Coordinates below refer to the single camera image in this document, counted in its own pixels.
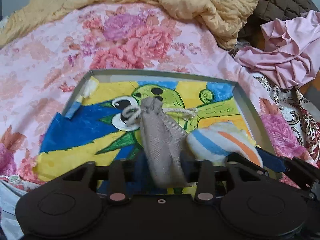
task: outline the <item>cartoon painting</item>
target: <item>cartoon painting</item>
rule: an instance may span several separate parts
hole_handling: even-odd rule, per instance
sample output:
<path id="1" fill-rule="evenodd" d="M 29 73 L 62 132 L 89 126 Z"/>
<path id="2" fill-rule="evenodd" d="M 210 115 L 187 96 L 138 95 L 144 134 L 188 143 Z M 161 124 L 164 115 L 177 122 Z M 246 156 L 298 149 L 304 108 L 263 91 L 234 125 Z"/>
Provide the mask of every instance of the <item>cartoon painting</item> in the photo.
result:
<path id="1" fill-rule="evenodd" d="M 114 82 L 100 83 L 82 102 L 72 119 L 57 114 L 42 143 L 36 171 L 45 181 L 85 163 L 109 165 L 114 159 L 132 159 L 142 149 L 139 124 L 127 126 L 122 110 L 138 106 L 147 97 L 162 101 L 163 108 L 198 109 L 188 121 L 181 113 L 168 113 L 188 133 L 215 122 L 231 120 L 248 129 L 227 83 L 209 82 Z"/>

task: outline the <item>metal bolt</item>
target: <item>metal bolt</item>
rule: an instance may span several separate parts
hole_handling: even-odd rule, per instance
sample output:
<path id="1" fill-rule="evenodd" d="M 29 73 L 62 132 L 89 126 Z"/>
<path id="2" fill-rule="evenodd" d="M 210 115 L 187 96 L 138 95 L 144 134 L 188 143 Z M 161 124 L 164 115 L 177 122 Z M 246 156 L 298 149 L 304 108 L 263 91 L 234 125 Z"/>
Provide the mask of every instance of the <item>metal bolt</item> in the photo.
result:
<path id="1" fill-rule="evenodd" d="M 113 193 L 110 195 L 110 199 L 113 201 L 122 201 L 125 199 L 125 194 L 122 193 Z"/>
<path id="2" fill-rule="evenodd" d="M 198 197 L 198 199 L 204 200 L 204 201 L 209 201 L 209 200 L 213 199 L 213 195 L 208 192 L 202 192 L 202 193 L 198 194 L 197 197 Z"/>

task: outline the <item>orange stripe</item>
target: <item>orange stripe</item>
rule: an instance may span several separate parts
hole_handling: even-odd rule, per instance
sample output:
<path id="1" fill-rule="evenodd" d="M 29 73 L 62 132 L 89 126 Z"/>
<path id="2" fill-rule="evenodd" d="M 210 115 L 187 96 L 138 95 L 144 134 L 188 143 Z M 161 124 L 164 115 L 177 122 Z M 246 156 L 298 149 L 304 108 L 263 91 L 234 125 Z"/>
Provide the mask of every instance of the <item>orange stripe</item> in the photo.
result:
<path id="1" fill-rule="evenodd" d="M 249 157 L 249 160 L 255 164 L 257 164 L 258 166 L 261 165 L 260 160 L 258 159 L 257 155 L 255 154 L 255 152 L 253 150 L 251 150 L 247 145 L 245 145 L 243 142 L 240 142 L 238 139 L 234 138 L 231 134 L 226 133 L 226 132 L 222 132 L 222 131 L 218 131 L 218 133 L 220 135 L 222 135 L 223 137 L 229 139 L 230 141 L 232 141 L 233 143 L 235 143 L 236 145 L 238 145 Z"/>

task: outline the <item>floral bedsheet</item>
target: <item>floral bedsheet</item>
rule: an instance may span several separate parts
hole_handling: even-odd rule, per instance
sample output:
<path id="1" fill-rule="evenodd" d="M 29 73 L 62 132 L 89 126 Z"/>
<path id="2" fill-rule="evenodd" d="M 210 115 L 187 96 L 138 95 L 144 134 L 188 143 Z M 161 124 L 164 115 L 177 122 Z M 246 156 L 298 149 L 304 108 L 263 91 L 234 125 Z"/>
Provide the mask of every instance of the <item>floral bedsheet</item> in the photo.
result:
<path id="1" fill-rule="evenodd" d="M 89 69 L 154 69 L 239 82 L 277 155 L 316 166 L 277 105 L 246 68 L 196 21 L 146 4 L 99 4 L 40 26 L 0 50 L 0 175 L 43 183 L 34 173 L 44 133 Z"/>

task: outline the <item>drawstring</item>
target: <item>drawstring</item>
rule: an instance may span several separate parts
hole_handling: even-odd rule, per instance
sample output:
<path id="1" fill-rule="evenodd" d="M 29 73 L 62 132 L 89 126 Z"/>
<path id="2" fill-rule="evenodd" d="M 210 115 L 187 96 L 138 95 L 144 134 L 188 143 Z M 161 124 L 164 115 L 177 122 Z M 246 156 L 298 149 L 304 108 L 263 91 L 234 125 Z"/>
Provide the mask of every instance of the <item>drawstring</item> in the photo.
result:
<path id="1" fill-rule="evenodd" d="M 181 109 L 181 108 L 162 108 L 164 113 L 182 113 L 182 118 L 185 121 L 188 121 L 191 118 L 194 118 L 198 115 L 198 109 L 196 107 Z M 127 125 L 133 125 L 138 118 L 141 116 L 140 106 L 127 106 L 123 111 L 122 115 L 128 120 L 124 121 Z"/>

